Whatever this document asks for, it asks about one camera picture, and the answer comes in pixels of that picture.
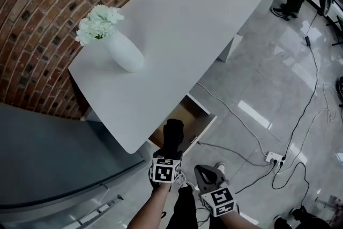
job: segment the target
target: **power strip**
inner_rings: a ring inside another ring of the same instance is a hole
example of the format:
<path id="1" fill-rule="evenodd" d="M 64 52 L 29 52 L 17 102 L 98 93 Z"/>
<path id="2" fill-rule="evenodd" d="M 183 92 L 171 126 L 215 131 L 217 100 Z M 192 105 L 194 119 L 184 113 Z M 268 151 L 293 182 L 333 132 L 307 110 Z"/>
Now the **power strip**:
<path id="1" fill-rule="evenodd" d="M 266 161 L 271 163 L 271 162 L 274 162 L 274 160 L 276 160 L 277 164 L 275 165 L 274 170 L 278 171 L 279 167 L 280 167 L 280 163 L 283 161 L 282 158 L 283 158 L 283 156 L 280 154 L 277 154 L 274 152 L 268 152 L 267 157 L 266 157 Z"/>

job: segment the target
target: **white desk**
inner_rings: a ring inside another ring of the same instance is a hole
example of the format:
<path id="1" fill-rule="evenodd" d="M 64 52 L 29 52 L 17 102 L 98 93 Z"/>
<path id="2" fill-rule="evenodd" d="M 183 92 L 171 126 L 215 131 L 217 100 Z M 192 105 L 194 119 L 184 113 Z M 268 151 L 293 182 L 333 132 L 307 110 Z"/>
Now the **white desk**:
<path id="1" fill-rule="evenodd" d="M 136 152 L 210 67 L 261 0 L 130 0 L 118 29 L 144 55 L 127 73 L 104 48 L 84 47 L 69 70 L 97 116 Z"/>

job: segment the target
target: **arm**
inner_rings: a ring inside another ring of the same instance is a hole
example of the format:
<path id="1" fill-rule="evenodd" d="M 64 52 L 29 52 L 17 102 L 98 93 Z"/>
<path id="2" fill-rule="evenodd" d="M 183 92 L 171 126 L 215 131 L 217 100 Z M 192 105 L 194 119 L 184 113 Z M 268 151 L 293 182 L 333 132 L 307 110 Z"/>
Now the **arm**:
<path id="1" fill-rule="evenodd" d="M 128 229 L 158 229 L 169 189 L 170 184 L 161 184 L 130 221 Z"/>
<path id="2" fill-rule="evenodd" d="M 228 229 L 260 229 L 235 211 L 220 216 Z"/>

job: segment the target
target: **open drawer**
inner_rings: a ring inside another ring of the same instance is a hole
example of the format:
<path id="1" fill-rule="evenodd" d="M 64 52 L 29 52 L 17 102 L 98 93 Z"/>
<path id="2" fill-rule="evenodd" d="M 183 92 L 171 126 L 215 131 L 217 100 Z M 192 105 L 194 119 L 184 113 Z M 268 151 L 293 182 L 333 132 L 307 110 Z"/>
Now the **open drawer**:
<path id="1" fill-rule="evenodd" d="M 178 149 L 186 154 L 206 133 L 217 119 L 217 116 L 206 110 L 190 94 L 186 95 L 148 139 L 150 143 L 157 145 L 159 148 L 163 147 L 163 126 L 168 119 L 178 119 L 183 122 L 184 138 Z"/>

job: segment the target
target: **brick wall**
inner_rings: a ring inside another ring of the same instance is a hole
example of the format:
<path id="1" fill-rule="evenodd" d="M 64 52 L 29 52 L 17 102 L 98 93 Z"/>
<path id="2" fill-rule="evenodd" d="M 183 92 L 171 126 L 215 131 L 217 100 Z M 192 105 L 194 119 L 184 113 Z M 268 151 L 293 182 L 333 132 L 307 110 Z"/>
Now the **brick wall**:
<path id="1" fill-rule="evenodd" d="M 87 102 L 68 66 L 81 47 L 81 18 L 98 3 L 128 0 L 0 0 L 0 102 L 78 119 Z"/>

